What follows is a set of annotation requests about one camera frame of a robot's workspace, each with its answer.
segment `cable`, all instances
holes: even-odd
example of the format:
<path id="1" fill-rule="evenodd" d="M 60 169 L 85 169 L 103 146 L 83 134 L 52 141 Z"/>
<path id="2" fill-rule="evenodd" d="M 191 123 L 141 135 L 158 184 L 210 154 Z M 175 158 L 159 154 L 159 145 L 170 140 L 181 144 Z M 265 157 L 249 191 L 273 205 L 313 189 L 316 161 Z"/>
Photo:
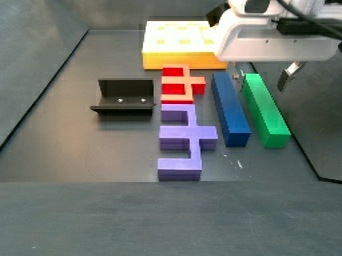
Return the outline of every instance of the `cable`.
<path id="1" fill-rule="evenodd" d="M 342 40 L 342 33 L 337 29 L 334 29 L 333 27 L 326 26 L 325 24 L 317 22 L 312 17 L 305 15 L 292 4 L 288 4 L 284 0 L 277 0 L 277 1 L 282 5 L 282 7 L 290 13 L 293 13 L 298 18 L 301 18 L 302 20 L 305 20 L 305 21 L 310 22 L 312 24 L 317 25 L 322 29 L 328 30 L 330 33 L 333 33 L 336 35 L 334 38 L 337 38 L 338 40 Z"/>

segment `orange block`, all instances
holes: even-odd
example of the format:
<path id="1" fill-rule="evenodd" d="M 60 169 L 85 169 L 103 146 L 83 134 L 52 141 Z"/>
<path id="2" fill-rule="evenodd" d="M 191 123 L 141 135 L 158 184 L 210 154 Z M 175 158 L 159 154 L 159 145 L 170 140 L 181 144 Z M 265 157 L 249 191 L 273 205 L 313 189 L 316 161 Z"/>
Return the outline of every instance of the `orange block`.
<path id="1" fill-rule="evenodd" d="M 189 65 L 165 65 L 162 104 L 193 104 L 194 94 L 205 94 L 205 77 L 191 77 Z"/>

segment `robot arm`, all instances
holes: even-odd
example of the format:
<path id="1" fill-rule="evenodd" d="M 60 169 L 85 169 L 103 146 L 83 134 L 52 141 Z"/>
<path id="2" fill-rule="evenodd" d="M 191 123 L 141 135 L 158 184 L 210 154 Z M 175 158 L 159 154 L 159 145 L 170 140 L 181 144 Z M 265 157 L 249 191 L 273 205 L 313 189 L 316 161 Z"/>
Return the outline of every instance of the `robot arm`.
<path id="1" fill-rule="evenodd" d="M 341 0 L 330 0 L 332 4 L 325 0 L 227 2 L 230 9 L 213 27 L 219 60 L 324 61 L 336 54 L 342 39 Z M 289 3 L 320 26 L 298 18 L 285 8 Z M 326 31 L 325 27 L 341 34 Z"/>

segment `green block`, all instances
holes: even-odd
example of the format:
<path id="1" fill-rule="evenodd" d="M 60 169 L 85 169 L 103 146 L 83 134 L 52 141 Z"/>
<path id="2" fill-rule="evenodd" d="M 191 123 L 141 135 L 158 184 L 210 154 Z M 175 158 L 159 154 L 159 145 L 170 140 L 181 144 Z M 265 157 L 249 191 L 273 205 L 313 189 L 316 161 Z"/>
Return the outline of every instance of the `green block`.
<path id="1" fill-rule="evenodd" d="M 264 146 L 284 148 L 292 132 L 260 74 L 246 74 L 242 93 Z"/>

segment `black metal holder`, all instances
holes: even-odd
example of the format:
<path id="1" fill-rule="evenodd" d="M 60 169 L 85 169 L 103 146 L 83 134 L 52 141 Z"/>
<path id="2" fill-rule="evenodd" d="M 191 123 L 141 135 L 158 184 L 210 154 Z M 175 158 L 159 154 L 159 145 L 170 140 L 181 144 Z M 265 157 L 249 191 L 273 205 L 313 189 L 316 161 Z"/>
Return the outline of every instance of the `black metal holder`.
<path id="1" fill-rule="evenodd" d="M 154 111 L 154 80 L 99 79 L 102 100 L 91 110 L 99 114 L 150 113 Z"/>

